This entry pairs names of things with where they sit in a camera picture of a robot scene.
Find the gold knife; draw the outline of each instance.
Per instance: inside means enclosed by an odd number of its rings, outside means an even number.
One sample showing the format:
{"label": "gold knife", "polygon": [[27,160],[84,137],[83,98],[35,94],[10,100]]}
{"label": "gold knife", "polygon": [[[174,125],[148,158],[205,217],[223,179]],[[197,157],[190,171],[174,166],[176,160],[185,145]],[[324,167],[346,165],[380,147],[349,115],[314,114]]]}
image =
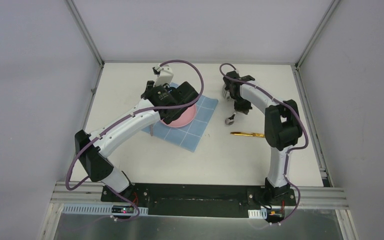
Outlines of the gold knife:
{"label": "gold knife", "polygon": [[241,132],[241,131],[233,131],[230,133],[231,135],[236,135],[236,136],[247,136],[247,137],[258,137],[258,138],[264,138],[264,134],[262,133],[256,133],[256,132]]}

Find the blue placemat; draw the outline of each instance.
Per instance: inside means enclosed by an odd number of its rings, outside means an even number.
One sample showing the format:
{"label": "blue placemat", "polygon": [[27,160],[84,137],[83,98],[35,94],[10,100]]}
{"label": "blue placemat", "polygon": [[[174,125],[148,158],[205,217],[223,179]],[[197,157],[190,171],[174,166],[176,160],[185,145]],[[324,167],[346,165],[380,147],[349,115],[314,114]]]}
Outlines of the blue placemat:
{"label": "blue placemat", "polygon": [[[177,87],[177,84],[172,83],[171,86]],[[153,126],[153,135],[191,152],[195,152],[218,103],[219,100],[203,95],[196,102],[196,116],[192,122],[182,127],[169,127],[161,122],[157,122]],[[142,131],[150,133],[150,127],[145,127]]]}

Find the tabletop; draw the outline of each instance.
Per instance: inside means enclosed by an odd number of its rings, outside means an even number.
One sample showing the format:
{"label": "tabletop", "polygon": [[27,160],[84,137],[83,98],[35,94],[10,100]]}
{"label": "tabletop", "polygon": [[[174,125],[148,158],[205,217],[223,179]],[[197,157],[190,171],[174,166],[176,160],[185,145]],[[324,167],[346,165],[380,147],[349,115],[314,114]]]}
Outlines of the tabletop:
{"label": "tabletop", "polygon": [[[156,63],[106,63],[87,120],[86,132],[99,129],[128,111],[140,100],[147,81],[155,80]],[[108,158],[133,183],[264,185],[269,173],[270,146],[264,138],[235,136],[230,132],[264,133],[265,117],[256,107],[248,115],[238,114],[235,123],[225,125],[234,102],[222,97],[223,77],[219,64],[195,64],[204,79],[203,95],[218,99],[218,105],[195,150],[188,151],[139,131]],[[188,81],[199,92],[198,75],[188,65],[170,64],[172,82]],[[293,99],[308,129],[294,75],[289,65],[237,64],[241,76],[251,75],[275,97]],[[224,72],[232,69],[223,67]],[[298,146],[304,144],[304,137]],[[80,162],[74,166],[72,181],[86,176]],[[289,179],[297,186],[322,187],[313,145],[291,155]]]}

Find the pink plate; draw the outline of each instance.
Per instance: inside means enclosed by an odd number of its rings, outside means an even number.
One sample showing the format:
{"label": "pink plate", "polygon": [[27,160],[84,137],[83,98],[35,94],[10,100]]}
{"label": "pink plate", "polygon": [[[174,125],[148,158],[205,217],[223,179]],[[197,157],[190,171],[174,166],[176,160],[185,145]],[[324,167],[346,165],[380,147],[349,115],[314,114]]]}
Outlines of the pink plate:
{"label": "pink plate", "polygon": [[184,111],[184,113],[182,113],[182,115],[177,120],[172,121],[170,124],[166,124],[162,120],[161,122],[164,125],[167,125],[172,128],[180,128],[192,122],[196,114],[197,114],[197,105],[194,104],[193,106],[190,106],[188,109],[186,109],[186,111]]}

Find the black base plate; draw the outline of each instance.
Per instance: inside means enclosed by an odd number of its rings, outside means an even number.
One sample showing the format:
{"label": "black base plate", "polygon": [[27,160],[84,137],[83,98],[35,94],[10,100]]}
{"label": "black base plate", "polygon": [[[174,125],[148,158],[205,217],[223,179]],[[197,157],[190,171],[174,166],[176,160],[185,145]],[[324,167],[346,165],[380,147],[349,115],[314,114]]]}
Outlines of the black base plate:
{"label": "black base plate", "polygon": [[[256,196],[263,190],[261,186],[136,183],[133,192],[138,196],[138,207],[148,208],[148,215],[248,218],[248,210],[261,208],[250,195]],[[282,200],[285,206],[295,206],[294,191],[290,189],[271,205],[280,206]],[[124,202],[106,186],[101,201]]]}

